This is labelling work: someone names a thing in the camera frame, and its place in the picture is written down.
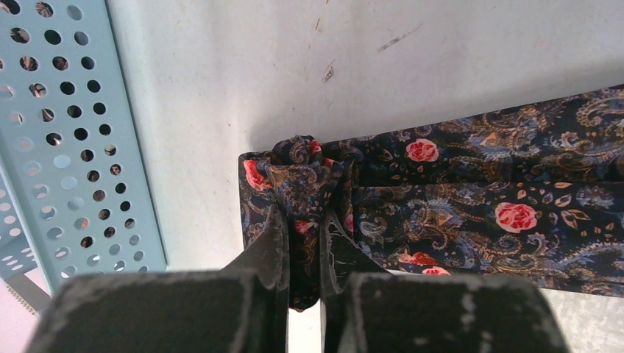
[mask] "light blue laundry basket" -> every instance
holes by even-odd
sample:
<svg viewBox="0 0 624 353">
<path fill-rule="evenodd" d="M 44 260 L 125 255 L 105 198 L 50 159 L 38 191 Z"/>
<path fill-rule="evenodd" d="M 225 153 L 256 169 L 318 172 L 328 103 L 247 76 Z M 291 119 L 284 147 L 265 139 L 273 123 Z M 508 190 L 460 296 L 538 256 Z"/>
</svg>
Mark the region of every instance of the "light blue laundry basket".
<svg viewBox="0 0 624 353">
<path fill-rule="evenodd" d="M 0 0 L 0 277 L 166 270 L 103 0 Z"/>
</svg>

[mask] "stain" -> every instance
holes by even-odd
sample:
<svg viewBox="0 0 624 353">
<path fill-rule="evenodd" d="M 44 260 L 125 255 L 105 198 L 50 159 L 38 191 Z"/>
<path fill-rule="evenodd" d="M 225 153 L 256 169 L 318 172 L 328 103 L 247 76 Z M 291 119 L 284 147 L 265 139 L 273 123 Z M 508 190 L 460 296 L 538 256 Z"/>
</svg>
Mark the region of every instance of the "stain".
<svg viewBox="0 0 624 353">
<path fill-rule="evenodd" d="M 325 68 L 325 72 L 323 73 L 323 82 L 327 82 L 330 78 L 332 78 L 334 62 L 335 60 L 332 60 L 332 62 Z"/>
<path fill-rule="evenodd" d="M 400 36 L 400 37 L 396 37 L 395 39 L 390 40 L 388 43 L 386 43 L 386 44 L 384 44 L 384 45 L 380 46 L 380 47 L 379 47 L 379 49 L 377 49 L 377 53 L 381 53 L 382 51 L 386 50 L 387 48 L 390 48 L 390 47 L 391 47 L 391 46 L 393 46 L 394 44 L 399 43 L 399 41 L 400 41 L 400 40 L 403 40 L 403 39 L 405 39 L 405 37 L 407 37 L 407 36 L 409 36 L 410 34 L 414 33 L 414 32 L 415 32 L 415 31 L 417 31 L 417 30 L 418 30 L 418 28 L 420 28 L 421 26 L 422 26 L 422 24 L 419 24 L 419 25 L 418 25 L 418 27 L 416 27 L 416 29 L 414 29 L 414 30 L 412 30 L 412 31 L 410 31 L 410 32 L 404 33 L 402 36 Z"/>
</svg>

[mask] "floral fabric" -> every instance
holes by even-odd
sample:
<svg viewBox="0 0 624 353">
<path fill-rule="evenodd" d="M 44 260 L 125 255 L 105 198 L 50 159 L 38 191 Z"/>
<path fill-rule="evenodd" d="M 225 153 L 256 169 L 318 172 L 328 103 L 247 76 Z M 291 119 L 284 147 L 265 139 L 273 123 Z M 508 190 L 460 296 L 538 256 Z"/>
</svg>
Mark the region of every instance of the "floral fabric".
<svg viewBox="0 0 624 353">
<path fill-rule="evenodd" d="M 386 269 L 508 274 L 624 296 L 624 86 L 319 144 L 240 156 L 244 243 L 286 214 L 291 307 L 319 297 L 329 208 Z"/>
</svg>

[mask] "round hole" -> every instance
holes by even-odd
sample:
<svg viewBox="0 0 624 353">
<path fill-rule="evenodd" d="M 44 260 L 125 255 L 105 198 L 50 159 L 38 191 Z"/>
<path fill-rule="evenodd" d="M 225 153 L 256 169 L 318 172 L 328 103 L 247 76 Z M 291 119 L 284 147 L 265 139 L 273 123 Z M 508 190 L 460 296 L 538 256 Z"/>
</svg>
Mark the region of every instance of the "round hole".
<svg viewBox="0 0 624 353">
<path fill-rule="evenodd" d="M 69 62 L 64 57 L 54 57 L 52 59 L 52 65 L 60 71 L 65 71 L 69 67 Z"/>
<path fill-rule="evenodd" d="M 71 159 L 69 159 L 69 156 L 65 156 L 64 154 L 58 155 L 54 158 L 54 166 L 59 169 L 67 168 L 70 164 Z"/>
<path fill-rule="evenodd" d="M 24 163 L 22 168 L 24 169 L 24 173 L 29 177 L 34 177 L 41 173 L 41 164 L 34 161 Z"/>
<path fill-rule="evenodd" d="M 113 235 L 115 235 L 115 228 L 113 228 L 113 227 L 108 227 L 108 228 L 104 229 L 104 236 L 105 236 L 106 238 L 110 238 L 110 237 L 112 237 Z"/>
<path fill-rule="evenodd" d="M 76 92 L 76 88 L 74 87 L 74 84 L 71 82 L 63 82 L 60 84 L 60 91 L 70 96 L 74 94 L 74 92 Z"/>
<path fill-rule="evenodd" d="M 104 198 L 106 198 L 106 193 L 103 190 L 96 190 L 93 193 L 93 200 L 95 202 L 100 202 L 101 200 L 103 200 Z"/>
<path fill-rule="evenodd" d="M 134 219 L 132 218 L 128 218 L 125 222 L 124 222 L 124 227 L 126 227 L 126 229 L 132 229 L 134 228 L 136 225 L 136 222 Z"/>
<path fill-rule="evenodd" d="M 14 147 L 20 152 L 28 152 L 33 147 L 32 140 L 29 138 L 16 138 Z"/>
<path fill-rule="evenodd" d="M 99 180 L 99 172 L 98 171 L 89 171 L 87 173 L 87 179 L 90 182 L 97 182 Z"/>
<path fill-rule="evenodd" d="M 69 277 L 72 277 L 75 274 L 76 274 L 76 268 L 73 266 L 67 266 L 61 271 L 60 276 L 62 278 L 67 279 Z"/>
<path fill-rule="evenodd" d="M 58 248 L 57 251 L 54 252 L 54 256 L 59 260 L 64 260 L 69 256 L 69 249 L 65 246 Z"/>
<path fill-rule="evenodd" d="M 0 4 L 3 5 L 0 6 L 0 9 L 3 9 L 7 13 L 11 13 L 11 15 L 19 14 L 20 7 L 16 0 L 1 0 Z"/>
<path fill-rule="evenodd" d="M 49 123 L 54 120 L 54 112 L 50 109 L 42 109 L 39 114 L 39 118 L 41 118 L 44 123 Z"/>
<path fill-rule="evenodd" d="M 115 192 L 117 192 L 117 193 L 125 193 L 126 192 L 126 185 L 123 182 L 120 182 L 119 184 L 117 184 L 117 186 L 115 186 Z"/>
<path fill-rule="evenodd" d="M 111 255 L 117 255 L 121 251 L 121 246 L 119 244 L 113 244 L 109 249 L 108 253 Z"/>
<path fill-rule="evenodd" d="M 119 175 L 119 174 L 121 174 L 121 166 L 119 164 L 113 164 L 110 167 L 110 173 L 112 175 Z"/>
<path fill-rule="evenodd" d="M 75 188 L 76 185 L 78 185 L 78 179 L 74 178 L 73 176 L 66 176 L 60 181 L 60 187 L 65 190 L 71 190 Z"/>
<path fill-rule="evenodd" d="M 81 46 L 89 44 L 89 37 L 84 32 L 76 32 L 74 34 L 74 40 Z"/>
<path fill-rule="evenodd" d="M 51 132 L 46 136 L 46 141 L 51 146 L 58 146 L 63 142 L 63 138 L 56 132 Z"/>
<path fill-rule="evenodd" d="M 35 9 L 37 10 L 37 13 L 39 15 L 42 15 L 45 18 L 50 18 L 52 17 L 52 15 L 54 15 L 54 10 L 52 9 L 52 7 L 45 2 L 39 1 L 37 4 L 35 4 Z"/>
<path fill-rule="evenodd" d="M 71 18 L 72 20 L 76 20 L 76 21 L 82 20 L 81 9 L 79 9 L 78 7 L 75 7 L 74 5 L 67 7 L 67 14 L 69 15 L 69 18 Z"/>
<path fill-rule="evenodd" d="M 53 46 L 56 46 L 58 43 L 60 43 L 60 35 L 57 31 L 54 31 L 53 29 L 48 29 L 43 34 L 43 36 L 48 41 L 48 43 L 52 44 Z"/>
<path fill-rule="evenodd" d="M 48 195 L 50 189 L 44 184 L 36 184 L 32 187 L 32 190 L 30 192 L 36 199 L 41 200 Z"/>
<path fill-rule="evenodd" d="M 119 205 L 119 209 L 126 212 L 130 209 L 130 202 L 124 201 Z"/>
<path fill-rule="evenodd" d="M 7 85 L 0 85 L 0 99 L 7 100 L 13 97 L 13 89 Z"/>
<path fill-rule="evenodd" d="M 103 105 L 103 103 L 95 103 L 93 105 L 93 111 L 97 115 L 102 115 L 102 114 L 104 114 L 106 112 L 106 106 Z"/>
<path fill-rule="evenodd" d="M 67 208 L 76 211 L 79 210 L 82 206 L 85 205 L 85 200 L 80 197 L 72 197 L 71 200 L 67 201 Z"/>
<path fill-rule="evenodd" d="M 74 228 L 78 230 L 83 230 L 86 227 L 89 227 L 89 220 L 85 217 L 80 217 L 74 221 Z"/>
<path fill-rule="evenodd" d="M 108 126 L 107 124 L 100 125 L 99 126 L 99 133 L 104 135 L 104 136 L 110 135 L 110 126 Z"/>
<path fill-rule="evenodd" d="M 80 152 L 80 159 L 84 160 L 85 162 L 90 162 L 93 160 L 93 151 L 86 149 L 82 152 Z"/>
<path fill-rule="evenodd" d="M 99 82 L 97 82 L 96 80 L 92 79 L 91 81 L 87 82 L 87 89 L 93 93 L 98 93 L 100 90 L 100 85 Z"/>
<path fill-rule="evenodd" d="M 105 221 L 110 217 L 110 211 L 107 209 L 100 210 L 98 213 L 98 218 Z"/>
<path fill-rule="evenodd" d="M 30 35 L 25 29 L 15 27 L 11 29 L 11 39 L 16 43 L 26 44 L 30 41 Z"/>
<path fill-rule="evenodd" d="M 33 83 L 28 88 L 30 89 L 30 93 L 36 98 L 43 98 L 46 96 L 46 93 L 48 93 L 46 86 L 41 83 Z"/>
<path fill-rule="evenodd" d="M 82 67 L 87 70 L 93 70 L 93 68 L 96 67 L 96 63 L 90 57 L 83 57 L 82 60 L 80 60 L 80 63 L 82 64 Z"/>
<path fill-rule="evenodd" d="M 117 153 L 117 148 L 115 145 L 106 145 L 106 147 L 104 147 L 104 153 L 107 156 L 114 156 L 115 153 Z"/>
<path fill-rule="evenodd" d="M 89 267 L 95 267 L 97 265 L 97 263 L 99 262 L 99 255 L 95 254 L 95 255 L 91 255 L 90 257 L 87 258 L 87 266 Z"/>
<path fill-rule="evenodd" d="M 80 246 L 82 246 L 83 248 L 88 248 L 89 246 L 93 245 L 93 238 L 92 237 L 84 237 L 81 241 L 80 241 Z"/>
<path fill-rule="evenodd" d="M 20 59 L 20 65 L 26 71 L 35 71 L 39 68 L 39 63 L 34 57 L 22 57 Z"/>
<path fill-rule="evenodd" d="M 79 127 L 78 129 L 74 130 L 74 137 L 77 140 L 84 141 L 89 137 L 89 133 L 87 132 L 87 130 Z"/>
<path fill-rule="evenodd" d="M 67 115 L 71 116 L 72 118 L 80 118 L 80 116 L 82 115 L 82 109 L 80 109 L 80 107 L 78 107 L 77 105 L 70 105 L 69 107 L 67 107 Z"/>
<path fill-rule="evenodd" d="M 54 209 L 54 207 L 45 206 L 44 208 L 41 209 L 41 211 L 39 211 L 39 216 L 44 221 L 49 221 L 54 217 L 54 215 L 56 215 L 56 213 L 57 211 Z"/>
<path fill-rule="evenodd" d="M 24 116 L 20 113 L 9 113 L 9 121 L 13 125 L 22 125 L 24 123 Z"/>
<path fill-rule="evenodd" d="M 48 231 L 48 239 L 56 240 L 63 236 L 63 230 L 59 227 L 52 228 Z"/>
<path fill-rule="evenodd" d="M 134 245 L 137 245 L 139 241 L 141 241 L 141 237 L 139 237 L 137 234 L 135 234 L 132 237 L 130 237 L 130 239 L 128 240 L 128 243 L 130 243 L 130 245 L 134 246 Z"/>
<path fill-rule="evenodd" d="M 118 261 L 114 267 L 115 271 L 117 272 L 123 271 L 124 268 L 126 268 L 126 263 L 123 261 Z"/>
<path fill-rule="evenodd" d="M 141 261 L 143 259 L 143 256 L 145 256 L 143 252 L 136 252 L 135 256 L 133 256 L 132 258 L 135 259 L 135 261 Z"/>
</svg>

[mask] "pink flower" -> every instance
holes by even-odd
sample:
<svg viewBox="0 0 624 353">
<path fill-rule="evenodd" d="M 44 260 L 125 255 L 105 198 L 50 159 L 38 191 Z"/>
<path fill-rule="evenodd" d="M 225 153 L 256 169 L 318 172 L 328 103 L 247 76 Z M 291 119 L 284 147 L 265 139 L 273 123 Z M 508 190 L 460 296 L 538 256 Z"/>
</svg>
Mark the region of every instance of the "pink flower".
<svg viewBox="0 0 624 353">
<path fill-rule="evenodd" d="M 431 140 L 419 138 L 405 149 L 408 157 L 416 162 L 434 162 L 438 159 L 438 146 Z"/>
<path fill-rule="evenodd" d="M 401 254 L 399 255 L 400 263 L 412 263 L 414 265 L 438 265 L 438 263 L 428 254 L 424 252 L 415 252 L 414 255 Z"/>
<path fill-rule="evenodd" d="M 299 234 L 305 234 L 310 227 L 312 227 L 312 225 L 304 221 L 298 221 L 294 224 L 294 228 Z"/>
<path fill-rule="evenodd" d="M 252 186 L 252 188 L 262 191 L 271 187 L 271 183 L 266 181 L 262 174 L 258 173 L 257 160 L 246 160 L 243 162 L 243 166 L 245 167 L 245 177 L 247 178 L 247 182 Z"/>
<path fill-rule="evenodd" d="M 310 141 L 310 154 L 315 154 L 321 151 L 321 145 L 317 140 Z"/>
<path fill-rule="evenodd" d="M 422 274 L 432 274 L 436 276 L 450 276 L 449 272 L 442 267 L 434 266 L 432 268 L 426 268 L 422 270 Z"/>
<path fill-rule="evenodd" d="M 531 229 L 537 225 L 537 212 L 526 204 L 501 202 L 496 206 L 496 223 L 510 233 Z"/>
<path fill-rule="evenodd" d="M 353 232 L 353 214 L 350 213 L 347 216 L 347 219 L 344 220 L 344 227 L 347 228 L 349 232 Z"/>
</svg>

